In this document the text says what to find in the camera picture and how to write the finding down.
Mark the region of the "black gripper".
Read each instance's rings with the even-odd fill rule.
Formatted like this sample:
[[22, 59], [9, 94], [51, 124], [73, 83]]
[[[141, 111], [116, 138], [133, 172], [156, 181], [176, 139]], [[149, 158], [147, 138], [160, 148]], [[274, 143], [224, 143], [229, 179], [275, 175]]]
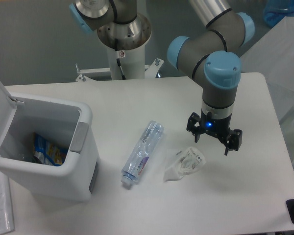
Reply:
[[232, 115], [223, 119], [208, 119], [205, 114], [199, 116], [193, 112], [188, 118], [186, 130], [191, 132], [195, 138], [195, 143], [199, 141], [201, 134], [207, 134], [217, 138], [224, 143], [227, 156], [229, 151], [238, 151], [242, 144], [243, 131], [241, 129], [230, 129]]

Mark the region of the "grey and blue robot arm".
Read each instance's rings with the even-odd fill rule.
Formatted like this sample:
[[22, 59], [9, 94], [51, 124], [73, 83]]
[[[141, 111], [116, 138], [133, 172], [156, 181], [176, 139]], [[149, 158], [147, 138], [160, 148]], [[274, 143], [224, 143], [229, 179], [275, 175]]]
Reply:
[[[254, 35], [246, 13], [236, 13], [225, 0], [193, 0], [191, 6], [206, 32], [195, 39], [175, 38], [167, 59], [178, 71], [202, 87], [201, 113], [192, 113], [187, 131], [195, 140], [202, 134], [218, 139], [226, 151], [237, 151], [243, 132], [230, 129], [241, 61], [234, 53]], [[139, 79], [145, 75], [145, 44], [151, 37], [148, 19], [135, 0], [75, 0], [69, 10], [85, 33], [96, 32], [107, 48], [112, 79]]]

